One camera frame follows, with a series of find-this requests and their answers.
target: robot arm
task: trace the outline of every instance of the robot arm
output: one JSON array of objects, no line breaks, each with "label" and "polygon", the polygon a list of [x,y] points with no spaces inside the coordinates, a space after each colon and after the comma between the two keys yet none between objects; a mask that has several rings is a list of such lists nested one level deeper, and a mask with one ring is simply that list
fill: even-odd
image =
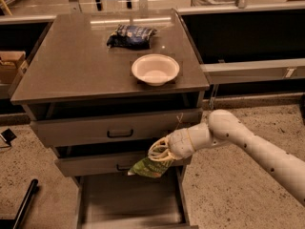
[{"label": "robot arm", "polygon": [[[243,149],[305,206],[305,162],[255,135],[230,112],[213,111],[208,125],[200,123],[176,130],[166,136],[165,142],[173,159],[186,158],[200,149],[231,142]],[[158,157],[151,153],[150,159],[157,161]]]}]

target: concrete floor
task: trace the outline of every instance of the concrete floor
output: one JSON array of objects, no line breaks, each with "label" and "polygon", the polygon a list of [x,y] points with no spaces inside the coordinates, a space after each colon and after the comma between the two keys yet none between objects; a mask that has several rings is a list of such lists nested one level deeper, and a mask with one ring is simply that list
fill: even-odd
[{"label": "concrete floor", "polygon": [[[93,0],[80,1],[85,11],[96,10]],[[70,12],[68,0],[21,0],[10,9],[15,15]],[[218,99],[215,107],[231,111],[257,135],[305,160],[299,99],[300,94],[227,98]],[[205,121],[210,111],[206,101],[203,106]],[[62,176],[53,163],[55,155],[40,143],[24,114],[1,114],[0,132],[7,128],[18,137],[12,148],[0,150],[1,218],[14,217],[31,180],[37,178],[40,190],[22,228],[74,228],[75,183]],[[193,155],[183,186],[191,224],[200,229],[305,228],[304,207],[234,145]]]}]

